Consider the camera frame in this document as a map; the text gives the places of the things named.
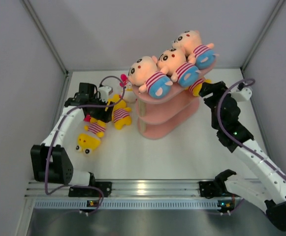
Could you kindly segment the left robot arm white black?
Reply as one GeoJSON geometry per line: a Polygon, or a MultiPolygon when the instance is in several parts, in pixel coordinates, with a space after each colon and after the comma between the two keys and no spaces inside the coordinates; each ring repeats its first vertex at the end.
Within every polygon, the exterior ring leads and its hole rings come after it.
{"type": "Polygon", "coordinates": [[[79,185],[79,190],[85,196],[92,196],[96,192],[94,174],[75,169],[67,148],[72,143],[75,130],[86,116],[102,122],[111,120],[113,107],[108,98],[112,93],[110,86],[79,84],[78,92],[64,103],[62,114],[53,130],[41,144],[31,148],[36,181],[79,185]]]}

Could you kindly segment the yellow bear striped shirt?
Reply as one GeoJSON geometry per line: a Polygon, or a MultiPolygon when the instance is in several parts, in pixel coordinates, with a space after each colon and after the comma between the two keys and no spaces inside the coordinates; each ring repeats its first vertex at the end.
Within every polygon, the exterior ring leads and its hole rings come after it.
{"type": "Polygon", "coordinates": [[[114,103],[114,106],[112,107],[112,121],[114,123],[115,129],[121,130],[124,126],[131,125],[131,108],[127,106],[123,99],[121,99],[121,96],[115,94],[108,101],[110,103],[114,103]]]}
{"type": "Polygon", "coordinates": [[[211,84],[212,81],[209,79],[201,78],[198,81],[196,81],[193,85],[185,88],[185,90],[189,91],[194,97],[198,97],[203,83],[211,84]]]}

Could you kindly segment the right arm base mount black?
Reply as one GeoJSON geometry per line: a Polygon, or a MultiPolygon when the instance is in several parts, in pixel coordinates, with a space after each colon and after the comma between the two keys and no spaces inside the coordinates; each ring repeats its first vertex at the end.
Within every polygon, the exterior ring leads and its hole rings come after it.
{"type": "Polygon", "coordinates": [[[199,191],[200,196],[206,199],[211,199],[219,196],[219,192],[214,181],[200,181],[199,191]]]}

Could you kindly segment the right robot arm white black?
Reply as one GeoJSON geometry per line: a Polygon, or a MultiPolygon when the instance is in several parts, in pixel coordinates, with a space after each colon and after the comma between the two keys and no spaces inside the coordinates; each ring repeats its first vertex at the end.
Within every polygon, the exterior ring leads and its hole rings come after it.
{"type": "Polygon", "coordinates": [[[212,181],[199,182],[200,195],[207,199],[235,195],[259,208],[280,231],[286,232],[286,174],[261,149],[252,133],[240,123],[238,102],[248,101],[254,79],[240,80],[231,92],[223,81],[203,83],[199,95],[211,110],[211,126],[219,142],[238,157],[259,179],[261,186],[227,169],[212,181]]]}

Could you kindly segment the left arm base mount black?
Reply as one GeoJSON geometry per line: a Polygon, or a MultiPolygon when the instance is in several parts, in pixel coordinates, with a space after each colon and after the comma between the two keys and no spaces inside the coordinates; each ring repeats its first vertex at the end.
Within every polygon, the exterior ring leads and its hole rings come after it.
{"type": "Polygon", "coordinates": [[[91,197],[98,198],[99,196],[108,197],[112,192],[112,182],[97,181],[94,186],[72,186],[69,188],[69,197],[91,197]]]}

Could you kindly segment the peach doll blue pants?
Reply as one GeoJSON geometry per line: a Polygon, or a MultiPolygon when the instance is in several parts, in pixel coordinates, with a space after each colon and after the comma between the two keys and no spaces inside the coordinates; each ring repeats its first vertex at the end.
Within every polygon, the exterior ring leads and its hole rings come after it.
{"type": "Polygon", "coordinates": [[[195,65],[199,69],[210,67],[217,54],[214,52],[214,43],[204,44],[198,30],[187,30],[173,41],[173,48],[184,50],[188,60],[195,59],[195,65]]]}
{"type": "Polygon", "coordinates": [[[184,88],[203,82],[199,77],[200,70],[195,65],[195,60],[187,61],[185,51],[181,48],[164,51],[158,59],[157,66],[173,82],[184,88]]]}
{"type": "Polygon", "coordinates": [[[157,62],[155,56],[139,58],[130,67],[128,79],[138,87],[140,93],[148,93],[154,99],[161,99],[170,92],[173,82],[158,68],[157,62]]]}

